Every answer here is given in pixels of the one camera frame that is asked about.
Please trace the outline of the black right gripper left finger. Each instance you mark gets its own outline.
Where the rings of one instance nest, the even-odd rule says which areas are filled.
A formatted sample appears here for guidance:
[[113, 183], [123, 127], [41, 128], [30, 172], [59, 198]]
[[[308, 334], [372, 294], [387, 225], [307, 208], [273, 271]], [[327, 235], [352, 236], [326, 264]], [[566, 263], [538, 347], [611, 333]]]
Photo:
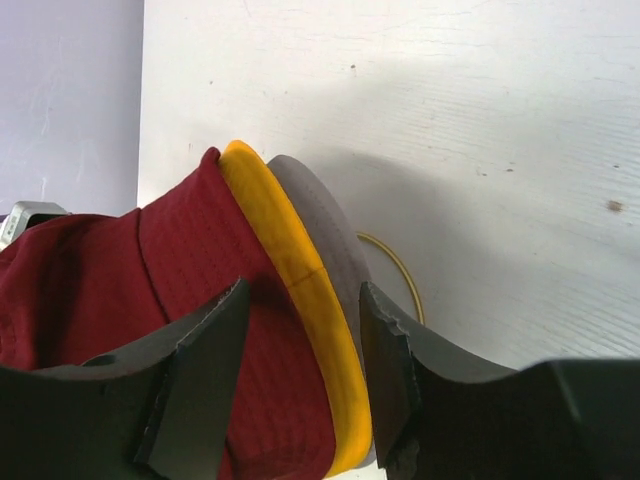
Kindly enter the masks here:
[[81, 365], [1, 371], [5, 479], [214, 479], [250, 289]]

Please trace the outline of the dark red bucket hat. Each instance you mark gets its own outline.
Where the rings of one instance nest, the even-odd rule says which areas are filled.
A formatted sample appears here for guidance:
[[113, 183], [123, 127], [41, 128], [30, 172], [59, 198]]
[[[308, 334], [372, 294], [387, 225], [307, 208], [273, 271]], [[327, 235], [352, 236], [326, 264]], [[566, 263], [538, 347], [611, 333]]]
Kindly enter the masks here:
[[1, 254], [1, 361], [80, 364], [192, 313], [238, 279], [249, 331], [225, 479], [321, 479], [335, 435], [302, 321], [209, 149], [164, 196], [122, 217], [67, 215]]

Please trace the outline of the grey bucket hat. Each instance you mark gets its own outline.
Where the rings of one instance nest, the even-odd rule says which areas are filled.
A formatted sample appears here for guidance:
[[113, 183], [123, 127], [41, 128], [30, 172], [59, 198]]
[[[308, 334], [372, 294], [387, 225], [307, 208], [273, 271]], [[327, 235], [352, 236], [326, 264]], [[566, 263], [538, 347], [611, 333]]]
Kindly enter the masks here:
[[[352, 334], [365, 379], [359, 290], [362, 282], [370, 279], [371, 275], [356, 233], [329, 190], [299, 160], [279, 155], [269, 161], [267, 167], [293, 203], [327, 268]], [[369, 464], [372, 450], [373, 434], [369, 452], [354, 468]]]

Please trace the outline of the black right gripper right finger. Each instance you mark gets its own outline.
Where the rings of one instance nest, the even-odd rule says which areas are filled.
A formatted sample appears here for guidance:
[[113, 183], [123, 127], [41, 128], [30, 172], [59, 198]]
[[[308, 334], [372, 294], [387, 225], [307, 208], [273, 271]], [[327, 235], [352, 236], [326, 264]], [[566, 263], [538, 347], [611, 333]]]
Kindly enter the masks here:
[[639, 363], [551, 359], [513, 370], [360, 290], [378, 465], [391, 479], [635, 479]]

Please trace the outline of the yellow bucket hat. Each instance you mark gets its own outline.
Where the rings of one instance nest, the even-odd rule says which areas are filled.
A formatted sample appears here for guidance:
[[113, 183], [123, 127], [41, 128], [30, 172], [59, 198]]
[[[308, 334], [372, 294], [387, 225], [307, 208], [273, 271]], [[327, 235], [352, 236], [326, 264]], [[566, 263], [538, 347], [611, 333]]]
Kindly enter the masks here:
[[342, 474], [365, 459], [372, 425], [362, 367], [327, 268], [281, 184], [249, 145], [232, 141], [218, 165], [300, 315], [334, 428], [334, 457], [323, 476]]

